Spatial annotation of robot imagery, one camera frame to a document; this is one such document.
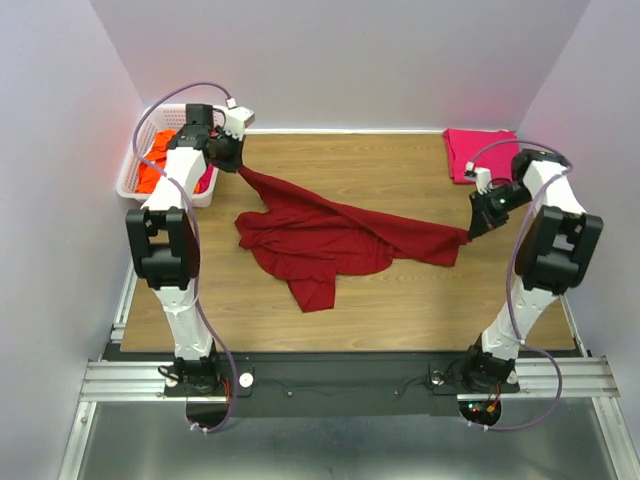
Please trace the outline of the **dark red t shirt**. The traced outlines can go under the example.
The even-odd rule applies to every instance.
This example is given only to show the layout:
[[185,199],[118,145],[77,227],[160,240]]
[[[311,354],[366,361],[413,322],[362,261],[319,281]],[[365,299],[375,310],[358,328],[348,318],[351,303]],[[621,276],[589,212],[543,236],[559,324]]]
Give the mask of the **dark red t shirt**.
[[469,241],[461,228],[333,202],[247,167],[239,174],[266,207],[237,217],[239,245],[304,313],[334,307],[340,275],[372,275],[396,259],[452,267]]

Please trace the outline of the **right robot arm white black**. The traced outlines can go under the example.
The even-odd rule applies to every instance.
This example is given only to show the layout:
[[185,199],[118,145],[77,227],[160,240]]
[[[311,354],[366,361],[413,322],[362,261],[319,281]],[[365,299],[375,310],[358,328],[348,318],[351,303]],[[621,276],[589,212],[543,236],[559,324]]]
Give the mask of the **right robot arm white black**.
[[469,196],[470,239],[506,224],[511,211],[528,208],[507,266],[506,301],[496,319],[469,347],[460,366],[472,390],[515,383],[515,361],[541,314],[583,281],[604,228],[577,200],[562,154],[529,143],[511,161],[511,178],[496,185],[475,161],[464,176],[476,185]]

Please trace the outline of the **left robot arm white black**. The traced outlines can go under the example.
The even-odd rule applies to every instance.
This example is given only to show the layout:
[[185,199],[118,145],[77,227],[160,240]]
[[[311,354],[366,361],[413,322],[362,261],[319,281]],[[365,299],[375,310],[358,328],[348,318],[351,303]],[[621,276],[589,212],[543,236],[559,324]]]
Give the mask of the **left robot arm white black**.
[[222,108],[186,105],[182,127],[159,135],[145,155],[159,178],[149,198],[125,218],[135,272],[156,295],[173,335],[173,363],[160,373],[175,395],[211,395],[224,384],[214,337],[199,310],[201,256],[190,200],[209,167],[241,167],[253,121],[253,111],[234,100]]

